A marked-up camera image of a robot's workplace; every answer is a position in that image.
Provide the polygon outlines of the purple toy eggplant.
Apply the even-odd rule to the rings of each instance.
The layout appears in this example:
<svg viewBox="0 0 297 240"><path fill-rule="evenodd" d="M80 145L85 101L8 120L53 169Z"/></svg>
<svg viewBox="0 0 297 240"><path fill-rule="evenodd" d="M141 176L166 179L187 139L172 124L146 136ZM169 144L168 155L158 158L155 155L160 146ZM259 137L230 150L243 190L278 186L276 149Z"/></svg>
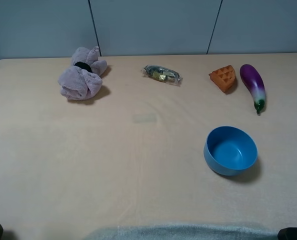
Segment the purple toy eggplant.
<svg viewBox="0 0 297 240"><path fill-rule="evenodd" d="M260 115L266 104L266 91L261 75L250 64L242 65L239 74L242 82L252 96L256 113Z"/></svg>

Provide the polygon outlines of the pink rolled towel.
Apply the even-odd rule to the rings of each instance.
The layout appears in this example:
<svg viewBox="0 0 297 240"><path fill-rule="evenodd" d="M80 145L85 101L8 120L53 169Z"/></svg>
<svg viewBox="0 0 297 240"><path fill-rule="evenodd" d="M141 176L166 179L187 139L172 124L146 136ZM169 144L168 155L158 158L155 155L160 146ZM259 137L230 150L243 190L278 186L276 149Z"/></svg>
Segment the pink rolled towel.
<svg viewBox="0 0 297 240"><path fill-rule="evenodd" d="M68 100L84 101L93 98L101 89L101 75L107 70L106 60L99 59L98 46L88 49L79 47L71 56L70 66L58 78L60 94ZM75 63L86 63L92 73L74 66Z"/></svg>

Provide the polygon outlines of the orange toy waffle slice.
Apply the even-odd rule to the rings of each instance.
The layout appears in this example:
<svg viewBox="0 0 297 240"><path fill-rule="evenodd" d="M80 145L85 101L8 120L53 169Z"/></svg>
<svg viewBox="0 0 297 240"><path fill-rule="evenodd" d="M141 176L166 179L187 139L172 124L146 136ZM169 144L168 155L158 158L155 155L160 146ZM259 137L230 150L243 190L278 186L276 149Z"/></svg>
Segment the orange toy waffle slice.
<svg viewBox="0 0 297 240"><path fill-rule="evenodd" d="M232 65L221 67L209 74L210 80L223 92L228 91L235 85L236 72Z"/></svg>

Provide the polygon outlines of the blue plastic bowl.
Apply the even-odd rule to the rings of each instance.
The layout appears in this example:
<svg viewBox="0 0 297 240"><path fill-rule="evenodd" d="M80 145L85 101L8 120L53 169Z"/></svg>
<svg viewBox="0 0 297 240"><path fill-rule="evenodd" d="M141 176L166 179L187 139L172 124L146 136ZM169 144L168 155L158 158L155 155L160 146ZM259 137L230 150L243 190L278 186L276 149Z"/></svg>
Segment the blue plastic bowl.
<svg viewBox="0 0 297 240"><path fill-rule="evenodd" d="M219 126L207 135L203 155L211 170L232 177L256 163L258 149L254 140L243 130L233 126Z"/></svg>

